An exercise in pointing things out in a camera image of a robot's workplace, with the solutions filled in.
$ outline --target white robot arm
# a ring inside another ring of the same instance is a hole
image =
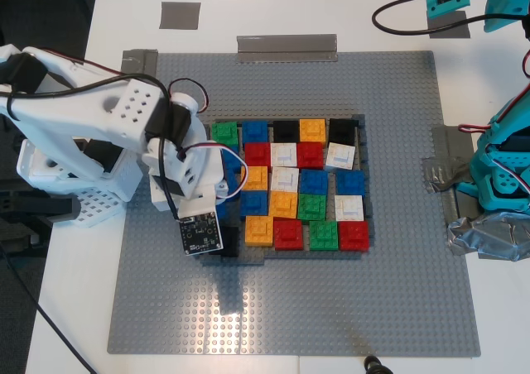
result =
[[[77,194],[90,208],[106,205],[94,205],[88,194],[97,200],[106,194],[118,202],[114,206],[132,198],[142,178],[137,155],[149,167],[152,202],[159,210],[174,201],[178,216],[188,218],[214,212],[224,201],[222,148],[186,149],[207,141],[198,104],[174,93],[168,105],[169,97],[163,84],[147,75],[122,75],[31,47],[22,53],[0,47],[0,113],[27,138],[18,173],[50,194]],[[89,211],[84,225],[111,211]]]

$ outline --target black floor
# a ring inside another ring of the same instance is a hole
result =
[[[89,35],[89,13],[94,0],[0,0],[0,42],[19,49],[48,47],[83,57]],[[17,155],[11,148],[11,133],[0,127],[0,179],[16,176]],[[0,240],[26,233],[0,220]],[[22,279],[38,296],[46,260],[13,260]],[[5,262],[0,261],[0,373],[21,374],[26,370],[35,309],[15,283]]]

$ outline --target white table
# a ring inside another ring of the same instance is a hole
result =
[[[159,30],[162,1],[202,2],[197,31]],[[433,50],[446,124],[485,124],[518,93],[528,43],[520,25],[486,35],[470,27],[470,40],[390,36],[370,21],[392,0],[97,0],[87,58],[119,68],[122,51],[234,53],[237,35],[335,33],[339,51]],[[381,16],[389,26],[425,26],[425,3],[407,4]],[[474,1],[468,16],[484,12]],[[91,229],[54,227],[40,301],[98,372],[109,373],[361,373],[360,357],[109,355],[113,305],[124,215]],[[482,357],[387,358],[396,373],[520,372],[530,345],[530,261],[480,261],[468,255]],[[37,316],[28,373],[81,373],[68,349]]]

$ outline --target black cable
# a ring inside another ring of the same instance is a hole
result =
[[[422,29],[417,31],[400,31],[398,29],[392,29],[388,28],[386,26],[381,25],[378,20],[377,16],[384,12],[385,10],[388,10],[390,7],[397,6],[399,4],[412,2],[414,0],[397,0],[395,2],[391,2],[388,4],[385,4],[384,6],[381,6],[378,8],[372,15],[372,23],[381,31],[390,33],[392,35],[400,35],[400,36],[419,36],[419,35],[430,35],[431,33],[438,33],[443,31],[449,31],[450,29],[457,28],[458,26],[463,26],[467,24],[471,24],[473,22],[478,21],[484,21],[484,20],[492,20],[492,19],[500,19],[500,20],[515,20],[515,21],[522,21],[525,19],[526,16],[516,16],[512,14],[484,14],[482,16],[472,17],[468,18],[466,20],[453,22],[452,24],[439,26],[437,28],[431,28],[431,29]]]
[[[7,96],[7,102],[6,102],[6,110],[7,114],[11,117],[12,120],[16,120],[18,122],[18,117],[15,116],[12,110],[12,104],[13,104],[13,96],[15,95],[15,92],[12,90],[11,93]]]
[[[130,80],[130,79],[136,79],[136,80],[142,80],[150,82],[151,84],[156,85],[164,95],[164,99],[167,102],[167,108],[166,108],[166,117],[164,119],[165,126],[162,129],[162,134],[160,135],[160,143],[158,145],[158,170],[160,172],[160,181],[162,190],[164,191],[164,195],[167,199],[167,204],[169,205],[169,209],[171,211],[171,214],[173,214],[173,218],[175,220],[179,220],[178,212],[176,210],[175,202],[173,201],[173,198],[171,197],[171,193],[169,192],[169,187],[167,186],[167,178],[166,178],[166,171],[164,166],[164,145],[166,142],[166,137],[168,133],[168,129],[170,124],[170,115],[171,115],[171,97],[169,95],[169,92],[166,89],[166,86],[158,80],[157,78],[154,78],[153,76],[149,74],[121,74],[118,76],[114,76],[113,78],[100,80],[99,82],[87,84],[85,86],[77,87],[75,89],[70,90],[62,90],[62,91],[54,91],[49,93],[31,93],[31,94],[25,94],[25,93],[17,93],[17,92],[11,92],[11,93],[4,93],[0,92],[0,97],[7,97],[7,106],[9,107],[8,112],[11,112],[11,105],[9,103],[9,98],[11,98],[11,101],[14,98],[21,98],[21,99],[39,99],[39,98],[61,98],[61,97],[68,97],[70,95],[75,95],[79,93],[84,93],[86,91],[90,91],[93,89],[97,89],[99,87],[106,86],[108,84],[119,82],[122,80]],[[178,151],[181,149],[181,146],[178,146],[176,148]]]
[[[33,294],[29,291],[26,284],[24,283],[24,280],[18,275],[17,270],[11,263],[11,260],[9,259],[9,255],[4,250],[2,243],[0,242],[0,253],[2,253],[4,259],[6,260],[7,267],[11,270],[13,276],[15,277],[15,280],[18,282],[18,284],[22,287],[24,292],[29,297],[30,301],[35,305],[36,310],[41,314],[41,316],[44,318],[44,320],[50,325],[51,328],[53,328],[53,331],[55,331],[55,334],[59,336],[61,341],[65,343],[66,347],[74,354],[75,357],[77,357],[77,360],[86,368],[90,374],[97,374],[97,372],[86,362],[86,360],[83,359],[83,357],[80,355],[79,352],[74,348],[74,346],[70,343],[68,338],[59,330],[59,328],[55,325],[53,320],[50,319],[50,316],[44,311],[44,309],[39,305],[38,301],[35,299]]]

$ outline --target gray baseplate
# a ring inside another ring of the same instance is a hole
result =
[[[352,260],[205,265],[185,257],[144,180],[128,205],[108,352],[480,355],[465,258],[446,248],[441,196],[423,186],[443,123],[431,52],[297,64],[167,54],[157,76],[203,83],[207,123],[364,114],[375,238]]]

